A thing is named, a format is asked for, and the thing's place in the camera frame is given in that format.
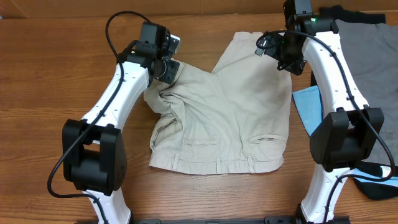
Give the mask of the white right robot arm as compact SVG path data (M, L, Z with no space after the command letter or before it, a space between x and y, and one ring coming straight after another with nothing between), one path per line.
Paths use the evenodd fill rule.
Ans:
M287 32L279 47L280 69L300 75L311 66L320 91L323 119L310 135L315 172L292 223L349 223L334 207L354 168L368 158L384 122L358 90L345 61L338 26L312 12L310 1L284 3Z

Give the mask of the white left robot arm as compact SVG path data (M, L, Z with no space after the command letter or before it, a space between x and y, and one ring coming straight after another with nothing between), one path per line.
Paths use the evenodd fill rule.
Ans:
M117 55L111 82L82 119L63 126L63 176L87 197L99 223L133 223L121 186L127 171L122 131L138 97L154 80L171 84L179 63L171 59L180 39L144 22L140 38Z

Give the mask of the beige shorts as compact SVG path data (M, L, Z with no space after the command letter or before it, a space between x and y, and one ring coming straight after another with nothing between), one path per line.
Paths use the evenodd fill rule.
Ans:
M211 72L185 62L172 84L154 81L144 100L160 119L150 166L193 175L277 170L289 136L292 81L255 53L258 32L237 32Z

